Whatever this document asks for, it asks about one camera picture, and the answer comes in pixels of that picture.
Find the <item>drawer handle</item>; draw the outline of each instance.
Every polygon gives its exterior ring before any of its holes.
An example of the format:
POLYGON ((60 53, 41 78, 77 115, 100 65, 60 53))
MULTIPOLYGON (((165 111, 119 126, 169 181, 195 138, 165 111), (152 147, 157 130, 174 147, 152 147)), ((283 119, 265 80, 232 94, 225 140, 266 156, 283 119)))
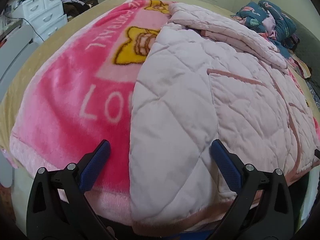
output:
POLYGON ((57 30, 58 30, 58 27, 55 27, 55 28, 54 28, 54 31, 48 33, 48 36, 51 36, 51 35, 54 34, 57 30))
POLYGON ((30 11, 34 12, 38 7, 39 7, 39 5, 36 5, 33 8, 31 8, 30 11))
POLYGON ((52 15, 53 15, 53 14, 50 14, 49 16, 47 16, 46 18, 43 18, 42 20, 43 20, 44 22, 48 22, 48 21, 51 20, 52 15))

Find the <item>bed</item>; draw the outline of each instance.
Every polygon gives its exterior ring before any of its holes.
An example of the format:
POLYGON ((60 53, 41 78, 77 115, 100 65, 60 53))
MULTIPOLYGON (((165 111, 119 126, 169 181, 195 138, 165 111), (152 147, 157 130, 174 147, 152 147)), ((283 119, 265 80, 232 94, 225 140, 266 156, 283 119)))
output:
MULTIPOLYGON (((20 108, 24 91, 29 84, 31 78, 35 75, 37 70, 42 64, 51 57, 75 32, 87 25, 89 22, 99 17, 103 13, 119 6, 126 0, 106 0, 103 3, 95 6, 94 8, 79 15, 66 26, 58 30, 46 42, 44 42, 27 60, 20 71, 17 73, 12 83, 10 84, 3 101, 0 104, 0 146, 10 156, 9 151, 9 138, 12 127, 15 123, 15 118, 20 108)), ((229 17, 232 13, 223 8, 204 3, 197 0, 169 0, 184 2, 187 4, 197 5, 222 16, 229 17)), ((314 102, 312 95, 308 89, 306 82, 294 71, 292 71, 296 80, 298 81, 306 100, 312 110, 313 116, 320 122, 320 112, 314 102)), ((13 164, 21 167, 21 164, 13 159, 13 164)))

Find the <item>pile of clothes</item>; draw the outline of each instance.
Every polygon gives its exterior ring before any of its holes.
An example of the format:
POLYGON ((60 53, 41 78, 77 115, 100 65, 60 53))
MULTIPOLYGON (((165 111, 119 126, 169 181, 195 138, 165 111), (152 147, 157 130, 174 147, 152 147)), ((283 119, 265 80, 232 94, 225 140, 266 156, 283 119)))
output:
POLYGON ((63 11, 69 17, 76 17, 99 4, 98 0, 61 0, 63 11))
POLYGON ((261 0, 258 4, 250 2, 231 17, 276 45, 278 52, 298 70, 298 73, 301 72, 299 64, 288 51, 290 49, 294 52, 300 42, 295 34, 297 28, 294 21, 284 14, 280 7, 266 0, 261 0))

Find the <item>fleece blanket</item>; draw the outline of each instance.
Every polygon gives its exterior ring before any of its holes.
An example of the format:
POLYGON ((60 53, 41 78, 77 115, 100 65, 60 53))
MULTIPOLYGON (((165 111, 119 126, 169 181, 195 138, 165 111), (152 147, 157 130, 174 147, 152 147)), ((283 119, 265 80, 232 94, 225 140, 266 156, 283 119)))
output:
POLYGON ((230 207, 236 193, 209 154, 217 138, 243 163, 280 168, 288 184, 319 164, 311 110, 275 47, 206 9, 169 11, 132 98, 131 214, 148 236, 219 220, 230 207))
POLYGON ((168 4, 131 0, 75 33, 31 80, 10 137, 31 176, 77 163, 107 139, 110 158, 86 197, 97 214, 127 225, 133 87, 168 4))

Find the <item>quilted comforter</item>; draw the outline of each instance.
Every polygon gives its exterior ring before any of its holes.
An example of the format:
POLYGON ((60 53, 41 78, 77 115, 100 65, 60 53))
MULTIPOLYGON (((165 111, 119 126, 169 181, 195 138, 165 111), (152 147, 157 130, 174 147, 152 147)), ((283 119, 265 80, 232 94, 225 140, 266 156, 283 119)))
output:
POLYGON ((217 138, 243 163, 280 168, 288 184, 319 164, 311 110, 274 45, 197 6, 174 3, 169 12, 132 99, 131 215, 135 232, 149 236, 229 208, 236 193, 209 155, 217 138))

